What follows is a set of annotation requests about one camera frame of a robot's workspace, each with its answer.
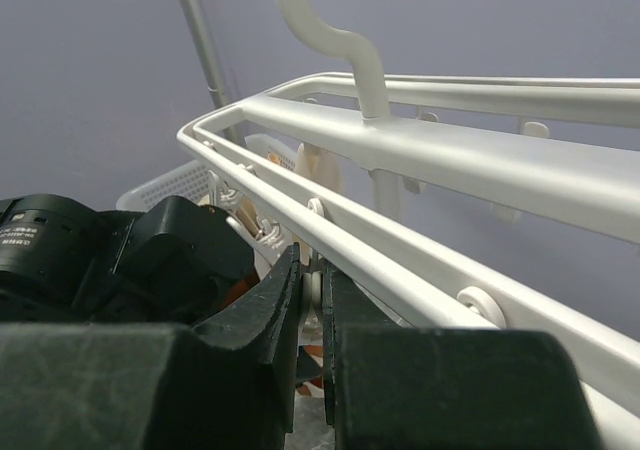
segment white metal frame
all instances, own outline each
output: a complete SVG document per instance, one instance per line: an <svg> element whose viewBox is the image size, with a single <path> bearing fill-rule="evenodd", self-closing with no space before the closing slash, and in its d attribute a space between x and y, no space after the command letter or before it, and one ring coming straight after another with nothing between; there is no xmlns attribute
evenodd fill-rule
<svg viewBox="0 0 640 450"><path fill-rule="evenodd" d="M333 29L307 0L276 0L310 47L354 75L285 83L186 125L185 149L409 323L497 328L460 293L496 305L500 326L540 329L570 353L609 448L640 448L640 344L399 220L398 175L640 244L638 152L398 118L389 102L640 128L640 79L384 76L362 36ZM362 113L303 100L357 97ZM371 172L376 212L221 138L251 121L354 160ZM324 218L307 208L323 205Z"/></svg>

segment wall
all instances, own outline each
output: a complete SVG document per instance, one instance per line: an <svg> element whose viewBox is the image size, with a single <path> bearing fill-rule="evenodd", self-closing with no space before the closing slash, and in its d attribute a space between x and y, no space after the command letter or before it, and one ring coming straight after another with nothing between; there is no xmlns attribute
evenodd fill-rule
<svg viewBox="0 0 640 450"><path fill-rule="evenodd" d="M344 62L288 31L273 0L210 0L216 35L242 95ZM312 0L327 22L379 48L387 73L637 76L637 0ZM514 118L439 111L446 122L515 131ZM547 122L552 137L640 148L636 130ZM349 194L371 203L364 172L344 163ZM489 204L429 187L404 195L404 222L614 328L640 337L637 247L525 215L513 226Z"/></svg>
<svg viewBox="0 0 640 450"><path fill-rule="evenodd" d="M328 22L370 37L388 73L637 76L637 0L312 1ZM347 69L297 42L273 0L208 8L240 95ZM187 160L175 131L211 106L177 0L0 0L0 31L2 195L51 192L108 208ZM554 138L640 147L634 130L550 126ZM370 203L366 175L344 165L350 194ZM510 227L486 202L434 187L404 199L412 228L640 337L635 246L532 216Z"/></svg>

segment drying rack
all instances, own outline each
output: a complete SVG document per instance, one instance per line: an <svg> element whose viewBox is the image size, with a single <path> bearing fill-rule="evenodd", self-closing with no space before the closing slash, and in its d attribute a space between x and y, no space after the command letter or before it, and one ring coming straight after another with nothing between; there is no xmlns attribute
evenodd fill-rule
<svg viewBox="0 0 640 450"><path fill-rule="evenodd" d="M196 38L208 30L189 1ZM353 74L311 75L236 103L220 101L214 75L212 97L226 106L183 127L180 144L410 324L553 334L578 369L607 447L640 448L640 344L404 227L398 203L401 181L417 191L426 182L640 244L638 152L525 131L535 119L639 128L640 79L385 76L367 39L328 26L308 0L276 2L302 42L347 59ZM213 58L211 45L198 49L203 62ZM359 110L304 101L314 94L356 98ZM399 118L390 102L517 116L522 134ZM234 130L243 121L368 170L375 211L248 150Z"/></svg>

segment curved white pipe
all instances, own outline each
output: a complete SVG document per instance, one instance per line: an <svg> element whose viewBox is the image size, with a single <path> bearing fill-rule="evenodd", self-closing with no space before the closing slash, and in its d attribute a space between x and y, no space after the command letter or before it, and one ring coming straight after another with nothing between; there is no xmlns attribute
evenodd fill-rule
<svg viewBox="0 0 640 450"><path fill-rule="evenodd" d="M365 118L389 115L389 99L378 51L362 35L323 22L309 0L276 0L289 29L303 43L329 57L341 57L353 67L360 109Z"/></svg>

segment perforated basket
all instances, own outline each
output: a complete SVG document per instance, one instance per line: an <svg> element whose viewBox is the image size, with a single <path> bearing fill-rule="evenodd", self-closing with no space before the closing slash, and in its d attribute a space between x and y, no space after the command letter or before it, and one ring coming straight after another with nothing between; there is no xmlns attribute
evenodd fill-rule
<svg viewBox="0 0 640 450"><path fill-rule="evenodd" d="M294 169L296 152L280 140L259 133L249 135L246 141L247 148L252 152L265 158L271 157L272 160L275 156L281 166ZM207 194L207 182L206 167L194 160L129 190L118 199L116 209L146 212L169 195L180 195L197 203Z"/></svg>

